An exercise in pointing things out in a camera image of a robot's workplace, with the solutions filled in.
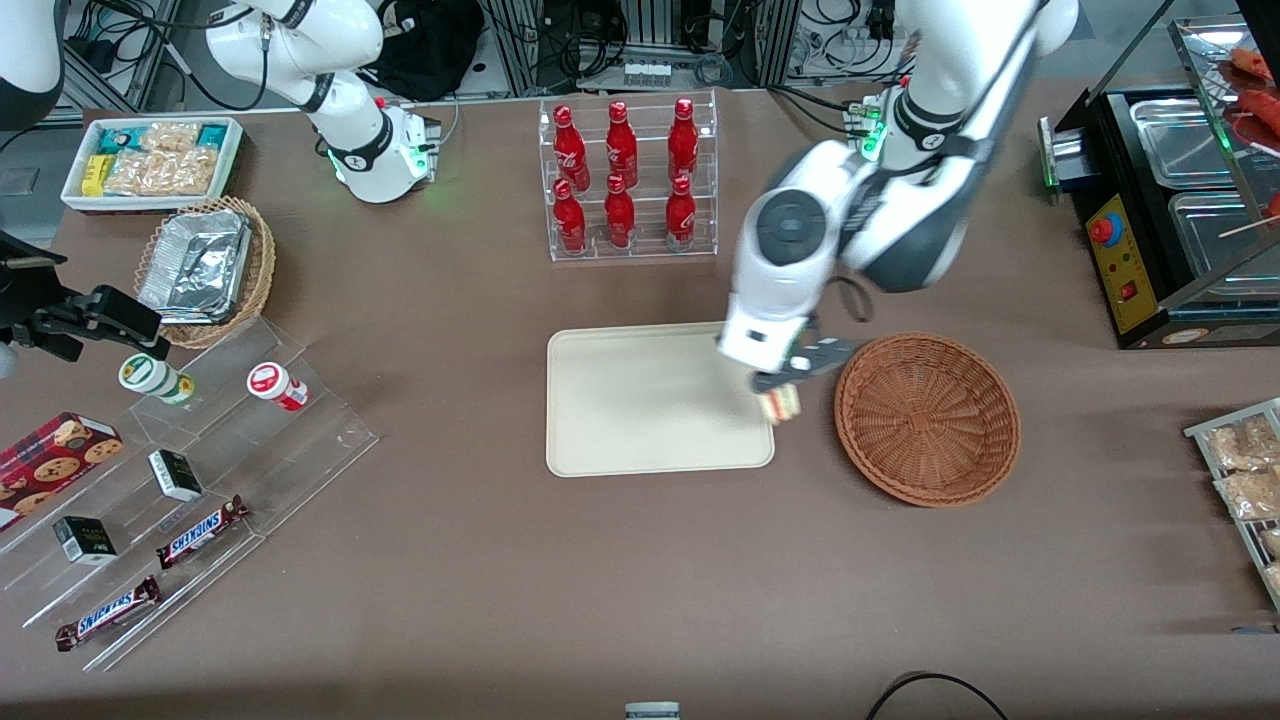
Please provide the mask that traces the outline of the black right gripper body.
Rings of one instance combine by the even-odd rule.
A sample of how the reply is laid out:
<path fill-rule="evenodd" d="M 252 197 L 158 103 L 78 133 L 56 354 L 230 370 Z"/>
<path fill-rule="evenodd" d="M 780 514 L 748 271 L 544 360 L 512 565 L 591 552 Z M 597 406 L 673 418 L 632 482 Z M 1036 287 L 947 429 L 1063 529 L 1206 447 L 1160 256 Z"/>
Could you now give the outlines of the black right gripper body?
<path fill-rule="evenodd" d="M 56 272 L 65 261 L 1 233 L 3 342 L 40 348 L 67 363 L 79 359 L 83 343 L 72 337 L 83 319 L 76 306 L 78 293 L 64 287 Z"/>

